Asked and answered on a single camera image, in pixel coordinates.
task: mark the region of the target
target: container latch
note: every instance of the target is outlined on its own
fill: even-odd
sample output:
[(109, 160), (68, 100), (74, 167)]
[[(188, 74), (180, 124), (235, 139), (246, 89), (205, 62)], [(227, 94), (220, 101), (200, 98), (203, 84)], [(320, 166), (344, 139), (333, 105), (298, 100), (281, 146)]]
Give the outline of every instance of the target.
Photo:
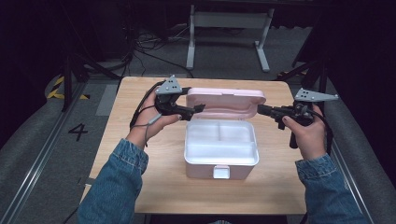
[(230, 179), (230, 167), (228, 165), (216, 165), (213, 168), (213, 178)]

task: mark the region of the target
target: white metal frame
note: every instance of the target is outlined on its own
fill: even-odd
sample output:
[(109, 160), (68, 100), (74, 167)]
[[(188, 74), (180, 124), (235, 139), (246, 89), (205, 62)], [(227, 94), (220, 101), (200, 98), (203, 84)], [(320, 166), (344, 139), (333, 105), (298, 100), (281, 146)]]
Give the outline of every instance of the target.
[(187, 53), (188, 69), (194, 67), (195, 54), (195, 27), (229, 27), (229, 28), (251, 28), (262, 29), (262, 39), (255, 41), (255, 47), (260, 59), (263, 72), (269, 72), (270, 67), (264, 53), (264, 42), (267, 37), (274, 9), (271, 8), (267, 13), (222, 13), (222, 12), (195, 12), (194, 5), (191, 6), (190, 14), (190, 43)]

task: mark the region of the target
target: denim sleeve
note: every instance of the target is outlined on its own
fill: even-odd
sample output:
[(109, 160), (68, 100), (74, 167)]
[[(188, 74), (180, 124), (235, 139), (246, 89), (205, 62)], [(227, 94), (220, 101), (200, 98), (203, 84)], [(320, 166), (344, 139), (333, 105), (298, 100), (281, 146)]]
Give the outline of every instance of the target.
[(121, 139), (78, 208), (78, 223), (132, 223), (149, 156)]
[(329, 155), (312, 161), (297, 161), (296, 165), (305, 185), (310, 224), (367, 223)]

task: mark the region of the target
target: number 4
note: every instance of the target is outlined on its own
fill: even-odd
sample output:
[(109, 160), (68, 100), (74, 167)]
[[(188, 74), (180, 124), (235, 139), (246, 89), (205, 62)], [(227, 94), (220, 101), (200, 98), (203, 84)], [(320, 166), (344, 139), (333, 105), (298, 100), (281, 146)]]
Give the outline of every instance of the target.
[(69, 133), (78, 133), (77, 140), (76, 140), (77, 142), (79, 141), (79, 138), (81, 137), (82, 133), (88, 132), (88, 131), (84, 131), (84, 127), (85, 127), (85, 125), (80, 123), (76, 128), (69, 131)]

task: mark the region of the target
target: white plastic container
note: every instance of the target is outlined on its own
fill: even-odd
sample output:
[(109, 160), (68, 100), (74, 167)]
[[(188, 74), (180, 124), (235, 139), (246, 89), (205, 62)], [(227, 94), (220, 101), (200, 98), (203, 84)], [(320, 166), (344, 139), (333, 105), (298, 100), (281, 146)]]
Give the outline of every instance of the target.
[(244, 119), (265, 103), (262, 91), (191, 88), (187, 106), (204, 104), (187, 123), (186, 174), (192, 178), (245, 179), (259, 162), (253, 125)]

